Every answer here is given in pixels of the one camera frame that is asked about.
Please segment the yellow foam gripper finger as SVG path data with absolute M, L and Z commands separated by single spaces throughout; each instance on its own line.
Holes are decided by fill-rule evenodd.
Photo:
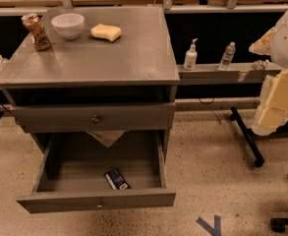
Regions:
M 256 135 L 267 136 L 288 120 L 288 70 L 275 77 L 265 77 L 259 100 L 252 131 Z
M 249 51 L 257 55 L 269 55 L 272 32 L 273 29 L 269 29 L 259 40 L 249 47 Z

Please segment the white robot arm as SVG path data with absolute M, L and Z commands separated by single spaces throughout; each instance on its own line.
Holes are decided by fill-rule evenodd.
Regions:
M 288 10 L 272 29 L 250 46 L 249 51 L 269 55 L 271 62 L 282 68 L 278 75 L 267 76 L 263 81 L 252 125 L 256 135 L 267 136 L 288 120 Z

